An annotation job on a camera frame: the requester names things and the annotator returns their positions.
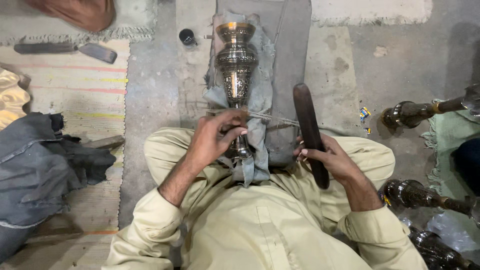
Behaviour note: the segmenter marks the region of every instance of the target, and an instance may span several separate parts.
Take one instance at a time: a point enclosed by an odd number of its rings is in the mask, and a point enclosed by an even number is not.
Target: rope
[[[216,114],[216,113],[221,113],[225,110],[226,109],[217,109],[217,110],[209,110],[208,112]],[[254,111],[248,111],[248,114],[249,114],[250,117],[260,118],[260,119],[264,119],[264,120],[267,120],[267,121],[278,121],[280,123],[285,123],[285,124],[288,124],[288,125],[300,127],[300,124],[299,124],[298,121],[290,120],[290,119],[287,119],[287,118],[276,117],[276,116],[272,116],[270,114],[264,114],[264,113],[254,112]]]

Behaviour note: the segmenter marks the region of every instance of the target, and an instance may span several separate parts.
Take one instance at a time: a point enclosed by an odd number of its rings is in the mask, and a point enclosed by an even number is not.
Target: dark metal hookah part
[[[471,115],[480,116],[480,84],[465,88],[465,95],[455,99],[431,103],[417,104],[412,101],[402,101],[393,108],[382,112],[381,120],[388,128],[414,128],[421,121],[436,114],[456,110],[469,110]]]
[[[440,196],[415,180],[389,180],[384,187],[385,196],[407,208],[442,207],[465,214],[472,218],[480,228],[480,200],[465,196],[465,200],[456,200]]]
[[[429,269],[480,270],[480,266],[462,257],[460,253],[445,245],[440,237],[430,231],[420,231],[410,226],[410,241],[419,251]]]
[[[256,53],[248,48],[255,26],[245,23],[227,23],[216,28],[225,43],[215,58],[215,67],[223,75],[223,84],[231,108],[246,104],[252,71],[258,65]],[[252,156],[246,135],[238,136],[225,152],[227,158],[247,159]]]

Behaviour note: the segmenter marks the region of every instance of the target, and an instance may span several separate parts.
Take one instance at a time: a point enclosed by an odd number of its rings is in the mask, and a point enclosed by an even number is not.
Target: black mug
[[[185,46],[191,45],[192,43],[198,45],[193,36],[193,31],[188,28],[180,31],[179,38]]]

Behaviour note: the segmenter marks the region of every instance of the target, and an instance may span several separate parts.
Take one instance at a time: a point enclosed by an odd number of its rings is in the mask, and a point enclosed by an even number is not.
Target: beige shalwar kameez
[[[150,172],[162,183],[185,154],[193,130],[162,128],[144,150]],[[391,176],[392,151],[371,140],[335,137],[376,188]],[[351,212],[343,187],[315,184],[308,165],[273,170],[270,181],[243,188],[229,169],[207,166],[191,185],[180,209],[152,190],[136,205],[133,222],[113,237],[103,270],[173,269],[169,245],[189,228],[183,268],[239,270],[426,270],[408,239],[408,228],[386,207]],[[330,236],[336,228],[358,242],[360,256]]]

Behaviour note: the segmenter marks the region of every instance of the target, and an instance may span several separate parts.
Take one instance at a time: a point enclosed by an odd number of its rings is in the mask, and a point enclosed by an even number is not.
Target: plastic bag
[[[427,230],[440,236],[442,242],[458,252],[474,250],[478,245],[449,212],[437,214],[427,223]]]

